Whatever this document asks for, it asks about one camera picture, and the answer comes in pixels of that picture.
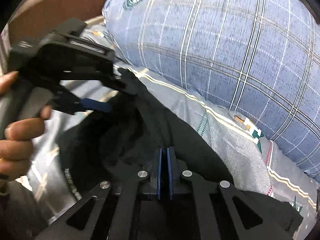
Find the person's left hand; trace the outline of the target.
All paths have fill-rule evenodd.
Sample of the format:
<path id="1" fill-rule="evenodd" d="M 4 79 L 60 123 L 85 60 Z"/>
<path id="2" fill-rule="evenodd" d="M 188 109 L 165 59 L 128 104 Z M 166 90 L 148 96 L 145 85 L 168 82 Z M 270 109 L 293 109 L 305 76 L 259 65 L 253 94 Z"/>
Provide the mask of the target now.
<path id="1" fill-rule="evenodd" d="M 46 105 L 40 116 L 9 124 L 1 140 L 1 186 L 27 173 L 34 151 L 32 139 L 43 135 L 44 122 L 50 118 L 51 107 Z"/>

